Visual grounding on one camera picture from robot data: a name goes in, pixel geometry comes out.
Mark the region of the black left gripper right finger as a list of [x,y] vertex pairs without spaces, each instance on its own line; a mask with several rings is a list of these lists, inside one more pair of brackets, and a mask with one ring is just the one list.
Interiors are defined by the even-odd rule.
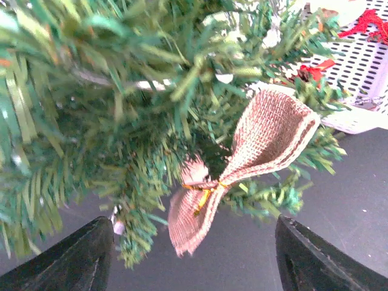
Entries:
[[303,224],[284,215],[275,230],[282,287],[303,290],[387,290],[387,278],[355,261]]

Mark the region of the small green christmas tree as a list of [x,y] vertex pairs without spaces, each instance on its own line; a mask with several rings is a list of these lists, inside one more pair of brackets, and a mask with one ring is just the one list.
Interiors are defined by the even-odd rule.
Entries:
[[[294,96],[320,118],[342,109],[341,84],[288,73],[333,56],[339,32],[295,1],[2,1],[1,249],[35,252],[62,229],[59,209],[93,191],[118,208],[125,265],[139,263],[162,197],[219,178],[256,92]],[[306,168],[331,172],[344,154],[319,124],[291,165],[234,184],[219,205],[297,213]]]

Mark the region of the white perforated plastic basket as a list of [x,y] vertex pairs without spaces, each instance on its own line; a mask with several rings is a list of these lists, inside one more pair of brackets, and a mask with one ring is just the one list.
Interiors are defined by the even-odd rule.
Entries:
[[[304,16],[318,8],[334,12],[342,30],[349,31],[366,10],[374,10],[387,22],[387,1],[304,1]],[[346,36],[344,42],[326,47],[334,52],[335,65],[325,72],[327,82],[336,87],[341,83],[349,92],[344,111],[323,118],[328,127],[350,134],[375,128],[387,128],[387,45],[370,37],[378,31],[370,23],[365,32]]]

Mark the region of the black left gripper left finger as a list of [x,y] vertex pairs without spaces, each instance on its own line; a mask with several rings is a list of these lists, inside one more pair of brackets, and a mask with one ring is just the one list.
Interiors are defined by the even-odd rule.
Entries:
[[114,232],[99,216],[45,252],[1,276],[1,290],[105,290]]

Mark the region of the burlap bow with berries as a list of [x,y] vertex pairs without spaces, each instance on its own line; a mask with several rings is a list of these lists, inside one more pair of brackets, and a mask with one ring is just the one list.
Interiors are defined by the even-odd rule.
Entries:
[[236,125],[232,155],[219,178],[184,184],[170,202],[167,222],[176,254],[192,254],[202,243],[234,184],[291,165],[320,122],[319,114],[294,96],[274,89],[256,92]]

